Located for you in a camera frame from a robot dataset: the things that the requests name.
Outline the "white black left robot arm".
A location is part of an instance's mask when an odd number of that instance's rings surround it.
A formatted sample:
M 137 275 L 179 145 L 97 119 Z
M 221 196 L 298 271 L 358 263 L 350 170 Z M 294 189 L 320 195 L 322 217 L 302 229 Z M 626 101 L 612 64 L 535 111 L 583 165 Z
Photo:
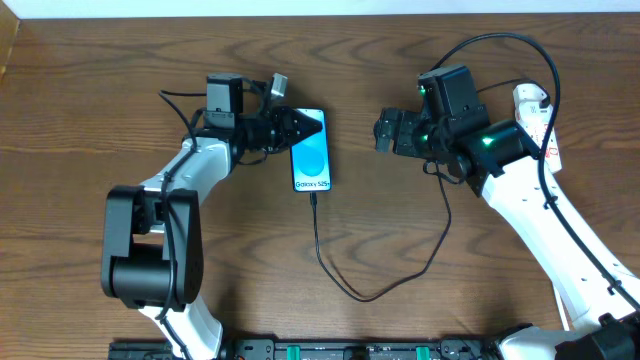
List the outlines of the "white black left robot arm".
M 223 326 L 200 294 L 203 201 L 246 152 L 275 155 L 325 128 L 322 110 L 285 104 L 287 81 L 279 73 L 267 81 L 208 75 L 204 106 L 182 119 L 187 133 L 177 155 L 106 197 L 101 288 L 152 320 L 174 358 L 216 359 L 223 344 Z

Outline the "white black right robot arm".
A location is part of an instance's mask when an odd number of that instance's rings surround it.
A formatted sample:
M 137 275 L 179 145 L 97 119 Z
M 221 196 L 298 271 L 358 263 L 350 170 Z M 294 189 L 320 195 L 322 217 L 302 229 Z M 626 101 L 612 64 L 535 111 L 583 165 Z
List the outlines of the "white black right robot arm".
M 542 147 L 553 106 L 533 80 L 513 90 L 515 117 L 493 123 L 470 70 L 452 65 L 418 78 L 420 111 L 385 108 L 376 149 L 421 158 L 441 180 L 466 183 L 521 237 L 557 291 L 572 327 L 518 326 L 489 341 L 488 359 L 636 359 L 639 279 L 604 245 L 560 189 L 557 142 Z

